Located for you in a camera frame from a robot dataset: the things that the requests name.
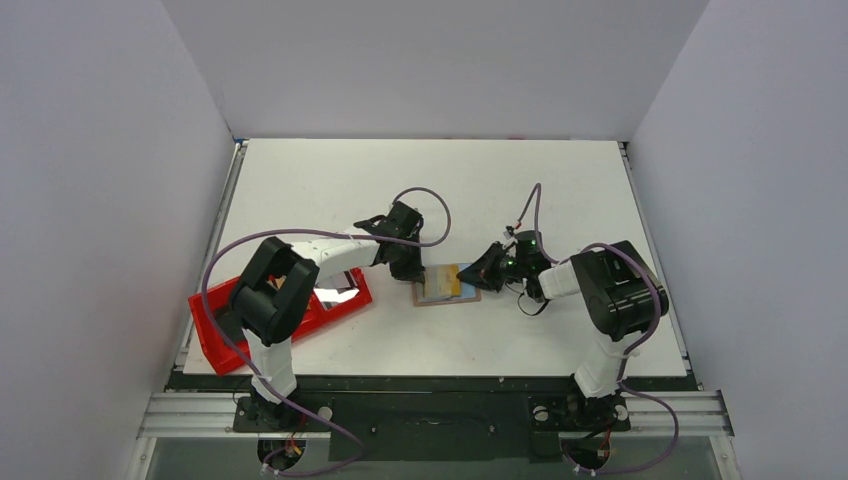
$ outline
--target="white wall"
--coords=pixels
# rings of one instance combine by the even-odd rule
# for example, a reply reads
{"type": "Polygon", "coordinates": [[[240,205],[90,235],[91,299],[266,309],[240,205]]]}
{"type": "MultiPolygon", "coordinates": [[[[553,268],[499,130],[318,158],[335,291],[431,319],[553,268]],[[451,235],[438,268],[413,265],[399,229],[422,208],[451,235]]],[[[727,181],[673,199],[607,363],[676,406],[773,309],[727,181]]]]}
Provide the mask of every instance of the white wall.
{"type": "Polygon", "coordinates": [[[237,136],[630,139],[707,0],[164,0],[237,136]]]}
{"type": "Polygon", "coordinates": [[[158,1],[6,0],[0,45],[0,478],[120,478],[232,140],[158,1]]]}
{"type": "Polygon", "coordinates": [[[848,2],[712,0],[630,146],[747,480],[846,478],[848,2]]]}

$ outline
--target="purple cable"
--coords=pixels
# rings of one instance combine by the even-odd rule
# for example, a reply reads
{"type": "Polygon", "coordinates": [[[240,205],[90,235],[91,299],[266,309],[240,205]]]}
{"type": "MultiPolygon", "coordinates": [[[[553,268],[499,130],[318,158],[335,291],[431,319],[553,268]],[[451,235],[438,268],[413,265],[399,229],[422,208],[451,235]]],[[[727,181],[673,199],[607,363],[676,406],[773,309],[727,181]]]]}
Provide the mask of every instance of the purple cable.
{"type": "MultiPolygon", "coordinates": [[[[618,257],[620,257],[622,260],[624,260],[625,263],[630,265],[630,267],[633,270],[635,270],[636,273],[638,273],[639,276],[643,280],[645,280],[645,285],[648,286],[648,291],[651,292],[651,299],[654,301],[654,318],[651,319],[651,323],[648,325],[648,330],[645,332],[645,334],[642,335],[641,337],[639,337],[638,340],[636,340],[630,346],[628,346],[627,348],[624,349],[625,358],[621,361],[621,367],[619,367],[619,369],[618,369],[618,376],[616,378],[616,382],[618,382],[618,386],[621,387],[622,391],[625,391],[625,392],[627,392],[631,395],[635,395],[637,397],[642,397],[644,399],[651,400],[651,401],[654,401],[656,403],[659,403],[660,405],[662,405],[663,408],[668,410],[668,413],[671,414],[671,420],[674,422],[674,435],[671,437],[671,442],[669,442],[668,447],[666,447],[665,451],[663,451],[663,453],[661,453],[659,456],[657,456],[656,458],[654,458],[653,460],[651,460],[647,463],[643,463],[642,465],[638,465],[638,466],[635,466],[635,467],[625,467],[625,468],[617,468],[617,469],[614,469],[614,470],[596,470],[595,471],[595,475],[618,475],[618,474],[622,474],[622,473],[638,473],[638,472],[647,470],[647,469],[653,467],[654,465],[662,462],[666,458],[668,458],[668,456],[671,455],[671,452],[674,450],[674,447],[677,446],[677,439],[680,436],[680,421],[678,420],[677,414],[674,412],[674,409],[671,408],[671,405],[667,404],[661,398],[654,397],[653,395],[648,395],[647,393],[644,393],[644,392],[633,390],[633,389],[627,387],[626,385],[624,385],[624,369],[627,367],[626,356],[630,355],[630,352],[635,350],[639,345],[642,345],[643,343],[647,342],[648,339],[651,338],[651,335],[653,335],[654,332],[657,331],[657,327],[659,327],[659,325],[660,325],[660,317],[662,316],[661,315],[662,304],[660,302],[660,294],[657,291],[657,287],[656,287],[656,285],[654,285],[654,282],[651,281],[650,277],[648,276],[648,272],[646,272],[644,268],[642,268],[638,263],[636,263],[635,260],[630,258],[629,255],[627,255],[626,253],[622,252],[621,250],[613,247],[612,245],[607,245],[605,243],[593,243],[593,244],[589,245],[588,247],[584,248],[583,252],[588,252],[588,251],[592,250],[593,248],[603,248],[604,250],[610,251],[610,252],[614,253],[615,255],[617,255],[618,257]]],[[[574,465],[577,465],[578,471],[584,472],[584,473],[592,473],[592,470],[578,465],[577,462],[575,462],[574,459],[571,458],[570,455],[568,455],[568,453],[566,453],[565,456],[566,456],[566,458],[568,458],[569,461],[571,461],[571,463],[573,463],[574,465]]]]}
{"type": "Polygon", "coordinates": [[[541,183],[533,185],[533,190],[530,191],[530,196],[527,198],[527,203],[524,204],[524,210],[521,211],[521,215],[518,217],[518,223],[521,223],[521,220],[524,219],[524,215],[527,213],[527,208],[530,207],[530,202],[533,201],[534,196],[536,197],[536,209],[533,214],[533,231],[536,235],[536,244],[539,245],[539,251],[542,252],[542,256],[544,256],[547,261],[553,263],[554,265],[565,263],[568,261],[567,258],[562,262],[554,260],[554,257],[548,255],[548,252],[545,250],[545,246],[542,244],[542,235],[539,233],[539,205],[542,203],[541,183]]]}
{"type": "MultiPolygon", "coordinates": [[[[425,187],[411,187],[411,188],[407,188],[406,190],[400,192],[394,198],[394,200],[392,200],[392,203],[397,202],[400,197],[402,197],[403,195],[405,195],[409,192],[413,192],[413,191],[421,191],[421,192],[426,192],[426,193],[433,195],[434,197],[436,197],[436,200],[438,200],[439,203],[442,204],[442,207],[444,207],[445,215],[447,216],[447,225],[445,227],[445,233],[442,234],[442,236],[438,240],[433,241],[433,242],[428,242],[428,243],[422,243],[422,242],[412,242],[412,241],[409,241],[409,240],[401,240],[401,239],[397,239],[397,238],[382,237],[382,236],[378,236],[378,235],[348,235],[348,234],[345,234],[345,233],[327,232],[327,231],[324,231],[324,230],[313,230],[313,229],[306,229],[306,228],[286,228],[286,229],[267,230],[267,231],[264,231],[264,232],[253,233],[253,234],[250,234],[246,237],[242,237],[242,238],[230,243],[226,247],[220,249],[218,251],[218,253],[216,253],[212,257],[212,259],[209,261],[209,265],[206,267],[206,270],[203,271],[203,278],[200,281],[200,299],[201,299],[201,303],[203,304],[203,312],[206,314],[206,316],[208,318],[215,318],[215,316],[212,314],[212,308],[209,306],[209,277],[212,274],[212,268],[215,266],[216,263],[218,263],[218,261],[221,259],[221,257],[223,257],[227,252],[229,252],[230,250],[234,249],[235,247],[237,247],[237,246],[239,246],[243,243],[247,243],[251,240],[256,240],[258,238],[264,238],[264,237],[270,237],[270,236],[273,236],[273,235],[318,235],[318,236],[322,236],[322,237],[339,238],[339,239],[353,238],[353,239],[356,239],[356,240],[377,240],[377,241],[382,241],[382,242],[394,242],[394,243],[400,243],[402,245],[409,245],[409,246],[413,246],[413,247],[434,247],[434,246],[444,242],[445,239],[447,238],[448,234],[450,233],[451,215],[450,215],[450,209],[448,208],[448,204],[445,202],[445,200],[438,193],[434,192],[433,190],[430,190],[429,188],[425,188],[425,187]]],[[[309,410],[307,410],[307,409],[301,407],[300,405],[294,403],[293,401],[286,398],[285,395],[278,392],[273,386],[271,386],[270,383],[268,383],[267,380],[265,380],[265,378],[262,376],[262,373],[259,371],[259,368],[257,368],[256,364],[254,364],[253,361],[250,360],[250,357],[245,355],[244,352],[242,352],[241,349],[239,349],[238,346],[236,346],[236,344],[230,339],[230,337],[228,337],[227,334],[224,333],[224,330],[221,328],[220,325],[218,325],[218,322],[210,322],[210,324],[215,328],[215,331],[218,332],[218,335],[220,335],[221,339],[224,341],[224,343],[227,345],[227,347],[229,347],[233,352],[235,352],[236,355],[238,355],[239,358],[241,358],[244,361],[244,363],[250,368],[250,370],[253,371],[253,374],[256,376],[256,378],[259,380],[259,382],[262,384],[262,386],[264,386],[266,389],[268,389],[268,391],[271,392],[275,397],[280,399],[280,401],[283,402],[287,407],[292,408],[292,409],[302,413],[303,415],[306,415],[307,417],[309,417],[313,420],[316,420],[319,423],[322,423],[322,424],[332,428],[333,430],[341,433],[345,437],[353,440],[361,448],[359,453],[357,453],[356,455],[354,455],[354,456],[352,456],[352,457],[350,457],[346,460],[342,460],[339,463],[336,463],[336,464],[333,464],[333,465],[328,465],[326,467],[322,467],[322,468],[319,468],[319,469],[316,469],[316,470],[310,470],[308,472],[290,473],[290,472],[282,471],[282,472],[280,472],[281,476],[284,476],[284,477],[311,477],[313,475],[321,475],[321,474],[324,474],[324,473],[328,473],[328,472],[338,470],[339,468],[342,468],[345,465],[350,465],[351,463],[362,458],[362,455],[365,454],[365,444],[362,443],[362,440],[360,440],[356,435],[349,432],[347,429],[345,429],[341,425],[338,425],[338,424],[336,424],[336,423],[334,423],[330,420],[325,420],[324,418],[318,416],[317,414],[312,413],[309,410]]],[[[274,455],[279,454],[281,451],[282,451],[282,449],[278,449],[278,450],[271,452],[268,456],[265,457],[263,464],[268,464],[268,462],[272,458],[274,458],[274,455]]]]}

